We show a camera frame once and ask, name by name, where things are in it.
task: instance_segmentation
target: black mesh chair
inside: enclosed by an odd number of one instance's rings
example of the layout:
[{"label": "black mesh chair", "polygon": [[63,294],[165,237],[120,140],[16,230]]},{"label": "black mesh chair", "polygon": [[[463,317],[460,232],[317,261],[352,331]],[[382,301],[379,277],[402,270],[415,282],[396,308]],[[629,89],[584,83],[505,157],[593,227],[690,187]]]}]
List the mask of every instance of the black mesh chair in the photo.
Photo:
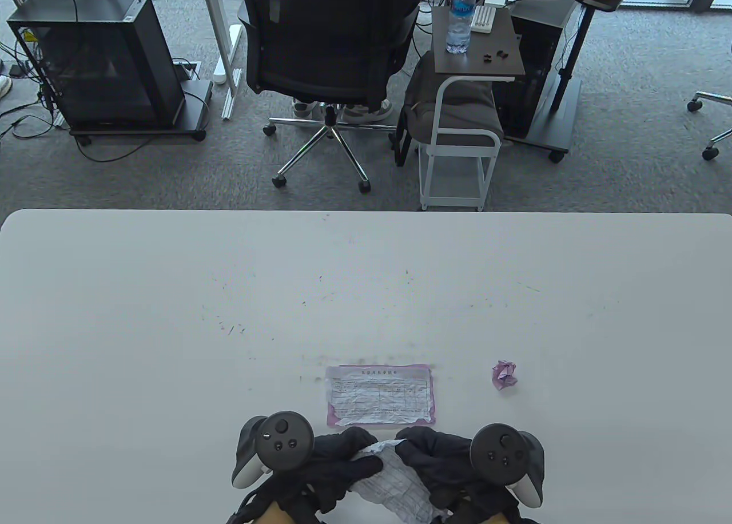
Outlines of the black mesh chair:
[{"label": "black mesh chair", "polygon": [[398,11],[394,0],[244,0],[238,17],[248,36],[246,84],[255,93],[282,93],[322,103],[324,121],[270,118],[264,134],[277,124],[317,127],[313,137],[272,178],[285,186],[285,173],[324,137],[345,150],[361,180],[369,179],[340,134],[341,129],[393,132],[394,126],[340,122],[347,105],[377,110],[387,96],[389,76],[404,66],[419,0]]}]

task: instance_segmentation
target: chair base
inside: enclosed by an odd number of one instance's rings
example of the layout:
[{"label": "chair base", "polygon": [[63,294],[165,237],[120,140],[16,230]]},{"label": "chair base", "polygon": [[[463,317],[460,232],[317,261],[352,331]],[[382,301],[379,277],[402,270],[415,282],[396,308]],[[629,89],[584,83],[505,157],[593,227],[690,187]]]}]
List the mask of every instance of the chair base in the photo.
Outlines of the chair base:
[{"label": "chair base", "polygon": [[[732,106],[732,97],[729,97],[727,95],[719,95],[717,93],[707,93],[707,92],[696,92],[694,93],[694,98],[692,98],[691,101],[687,103],[687,110],[689,112],[696,112],[699,110],[702,106],[702,101],[714,101],[718,102],[721,105],[727,105]],[[725,132],[720,133],[719,135],[712,137],[709,139],[709,142],[706,145],[706,148],[704,148],[704,151],[701,153],[702,158],[704,160],[713,160],[717,156],[719,156],[719,149],[716,148],[714,145],[716,145],[718,142],[727,139],[728,137],[732,137],[732,129],[728,129]]]},{"label": "chair base", "polygon": [[266,134],[268,137],[270,135],[273,135],[274,132],[277,131],[277,126],[300,126],[300,127],[317,127],[318,131],[316,134],[311,137],[311,139],[306,142],[303,147],[298,150],[290,160],[282,166],[282,168],[277,171],[277,173],[272,177],[272,184],[276,186],[277,188],[281,188],[287,184],[287,178],[285,178],[285,173],[287,171],[290,171],[297,163],[300,161],[303,156],[305,156],[309,151],[313,150],[316,145],[321,142],[323,137],[328,137],[329,139],[335,139],[340,147],[345,151],[345,155],[348,156],[348,161],[350,161],[351,165],[354,169],[356,169],[356,173],[358,173],[359,177],[361,178],[359,181],[359,192],[361,194],[366,194],[371,191],[371,182],[368,179],[368,176],[366,175],[366,171],[361,167],[361,164],[359,164],[359,161],[356,160],[356,156],[353,155],[353,151],[351,150],[351,147],[348,146],[348,143],[345,142],[345,139],[343,139],[343,135],[340,134],[341,130],[343,129],[363,129],[368,131],[383,131],[383,132],[394,132],[395,127],[394,126],[385,126],[381,124],[346,124],[345,122],[339,122],[337,121],[337,116],[339,116],[340,111],[342,110],[342,106],[340,105],[327,105],[326,107],[326,114],[325,114],[325,123],[315,121],[315,120],[302,120],[298,118],[270,118],[269,124],[264,126],[262,131],[264,131],[264,134]]}]

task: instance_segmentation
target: purple crumpled paper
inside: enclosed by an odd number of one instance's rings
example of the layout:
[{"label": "purple crumpled paper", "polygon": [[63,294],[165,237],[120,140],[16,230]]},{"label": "purple crumpled paper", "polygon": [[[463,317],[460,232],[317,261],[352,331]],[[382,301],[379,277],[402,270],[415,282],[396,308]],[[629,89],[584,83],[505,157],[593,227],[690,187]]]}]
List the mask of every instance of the purple crumpled paper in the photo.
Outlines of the purple crumpled paper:
[{"label": "purple crumpled paper", "polygon": [[494,366],[494,386],[499,390],[502,390],[507,386],[514,386],[518,383],[517,378],[513,376],[515,371],[516,364],[513,362],[499,360],[499,362]]}]

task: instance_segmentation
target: small side table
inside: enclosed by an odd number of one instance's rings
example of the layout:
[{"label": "small side table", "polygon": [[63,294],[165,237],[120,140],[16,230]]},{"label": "small side table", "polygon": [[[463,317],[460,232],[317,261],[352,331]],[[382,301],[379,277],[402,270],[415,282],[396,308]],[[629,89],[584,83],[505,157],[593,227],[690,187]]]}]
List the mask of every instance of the small side table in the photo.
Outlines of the small side table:
[{"label": "small side table", "polygon": [[[518,49],[519,37],[513,30],[513,22],[508,9],[497,9],[494,25],[490,34],[473,32],[467,53],[456,55],[445,50],[447,26],[449,24],[449,8],[432,8],[432,55],[435,61],[435,74],[446,76],[437,90],[435,99],[432,136],[428,144],[419,142],[419,200],[421,208],[430,205],[450,205],[474,207],[483,210],[486,204],[488,185],[501,150],[499,136],[489,129],[456,129],[440,127],[445,89],[453,82],[460,80],[474,82],[512,82],[515,77],[523,76],[523,61]],[[498,51],[506,53],[505,58],[498,56]],[[491,55],[492,61],[486,62],[484,56]],[[437,135],[484,135],[492,139],[492,146],[455,146],[437,144]],[[447,165],[444,174],[434,174],[436,158],[440,158],[437,170],[442,164]],[[483,159],[488,158],[487,170]],[[478,184],[470,181],[468,189],[460,187],[460,192],[468,195],[455,196],[458,179],[467,171],[467,178],[472,179],[478,170]]]}]

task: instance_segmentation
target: person's arm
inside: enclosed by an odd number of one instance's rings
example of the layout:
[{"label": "person's arm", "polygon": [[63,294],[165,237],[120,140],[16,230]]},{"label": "person's arm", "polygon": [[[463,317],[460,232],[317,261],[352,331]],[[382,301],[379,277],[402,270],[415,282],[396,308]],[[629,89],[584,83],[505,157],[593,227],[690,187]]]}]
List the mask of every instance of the person's arm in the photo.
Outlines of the person's arm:
[{"label": "person's arm", "polygon": [[290,515],[285,513],[285,511],[277,505],[277,501],[275,501],[275,503],[272,503],[269,508],[264,511],[262,516],[254,521],[254,524],[295,524],[295,521],[293,521]]},{"label": "person's arm", "polygon": [[[254,521],[254,524],[295,524],[295,522],[290,518],[290,515],[280,509],[280,506],[275,502],[269,506],[267,511],[264,511],[262,516]],[[509,524],[509,522],[506,520],[503,513],[499,513],[491,516],[491,518],[483,522],[483,524]]]}]

